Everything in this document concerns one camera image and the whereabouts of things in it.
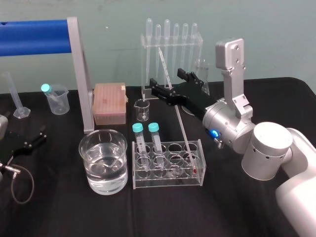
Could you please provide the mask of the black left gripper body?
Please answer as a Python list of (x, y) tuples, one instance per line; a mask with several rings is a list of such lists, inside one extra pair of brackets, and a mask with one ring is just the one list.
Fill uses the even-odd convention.
[(8, 163), (17, 149), (20, 135), (16, 132), (6, 131), (4, 138), (0, 141), (0, 162)]

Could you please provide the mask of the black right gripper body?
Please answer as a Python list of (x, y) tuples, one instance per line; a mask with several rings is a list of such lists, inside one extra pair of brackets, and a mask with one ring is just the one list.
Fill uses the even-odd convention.
[(196, 83), (176, 84), (169, 93), (168, 103), (187, 108), (198, 119), (203, 119), (206, 108), (215, 104), (215, 99), (202, 91)]

